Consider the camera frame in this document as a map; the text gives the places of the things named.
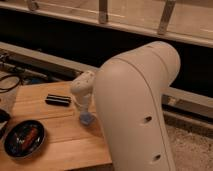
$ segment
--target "wooden table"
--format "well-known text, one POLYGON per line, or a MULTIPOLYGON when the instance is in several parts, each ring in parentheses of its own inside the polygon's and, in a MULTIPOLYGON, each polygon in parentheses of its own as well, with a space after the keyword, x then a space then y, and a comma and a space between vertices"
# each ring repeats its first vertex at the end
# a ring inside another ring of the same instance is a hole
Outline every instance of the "wooden table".
MULTIPOLYGON (((111 163, 98 120, 89 127, 79 123, 79 115, 70 107, 47 105, 48 93, 71 96, 70 82, 21 86, 12 110, 7 132, 23 120, 39 120, 46 139, 41 148, 25 159, 12 159, 0 144, 0 170, 71 170, 111 163)), ((92 103, 90 111, 95 115, 92 103)))

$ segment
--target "screw hole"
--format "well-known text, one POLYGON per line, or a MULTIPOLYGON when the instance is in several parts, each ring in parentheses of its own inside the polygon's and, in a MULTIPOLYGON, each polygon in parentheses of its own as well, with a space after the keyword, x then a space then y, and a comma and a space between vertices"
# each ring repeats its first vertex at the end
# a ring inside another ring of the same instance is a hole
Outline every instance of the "screw hole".
POLYGON ((150 122, 151 120, 152 120, 152 117, 151 117, 151 116, 148 116, 148 117, 142 119, 141 123, 142 123, 142 124, 146 124, 146 123, 150 122))
POLYGON ((160 158, 161 158, 161 155, 158 154, 157 156, 155 156, 155 157, 152 159, 152 163, 157 162, 158 160, 160 160, 160 158))

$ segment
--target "black object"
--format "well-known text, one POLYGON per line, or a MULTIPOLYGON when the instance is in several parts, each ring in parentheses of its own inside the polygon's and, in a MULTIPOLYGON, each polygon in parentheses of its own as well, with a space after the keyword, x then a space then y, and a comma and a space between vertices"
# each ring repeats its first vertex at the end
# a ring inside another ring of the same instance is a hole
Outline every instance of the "black object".
POLYGON ((7 123, 9 120, 10 120, 10 115, 6 111, 0 109, 0 125, 1 125, 0 139, 2 138, 2 136, 5 133, 6 126, 7 126, 7 123))
POLYGON ((69 106, 71 103, 71 98, 68 96, 58 96, 58 95, 48 94, 45 102, 51 105, 69 106))
POLYGON ((44 127, 40 122, 23 121, 7 135, 4 143, 5 151, 11 157, 25 157, 42 144, 44 136, 44 127))
POLYGON ((12 78, 12 77, 18 78, 18 81, 14 85, 12 85, 10 87, 7 87, 7 88, 1 88, 0 87, 0 93, 6 93, 6 92, 14 89, 15 87, 17 87, 22 82, 20 76, 14 75, 14 74, 5 75, 5 76, 1 77, 0 78, 0 82, 2 82, 3 80, 6 80, 8 78, 12 78))

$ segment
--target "glass railing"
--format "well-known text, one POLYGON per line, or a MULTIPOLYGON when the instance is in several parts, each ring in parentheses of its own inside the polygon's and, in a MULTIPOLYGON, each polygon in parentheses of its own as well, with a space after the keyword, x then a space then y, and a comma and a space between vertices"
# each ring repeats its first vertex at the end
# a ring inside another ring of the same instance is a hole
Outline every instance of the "glass railing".
POLYGON ((213 0, 0 0, 1 7, 213 47, 213 0))

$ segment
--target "floor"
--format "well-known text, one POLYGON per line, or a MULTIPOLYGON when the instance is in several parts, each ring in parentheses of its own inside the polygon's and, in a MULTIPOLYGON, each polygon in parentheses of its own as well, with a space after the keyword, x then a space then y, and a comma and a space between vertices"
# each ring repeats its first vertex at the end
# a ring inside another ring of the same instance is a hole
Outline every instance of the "floor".
MULTIPOLYGON (((7 73, 0 72, 0 77, 7 73)), ((13 84, 15 79, 0 83, 13 84)), ((18 87, 7 93, 0 93, 0 108, 11 112, 18 87)), ((177 171, 213 170, 213 124, 183 114, 164 112, 177 171)), ((113 171, 112 165, 77 169, 76 171, 113 171)))

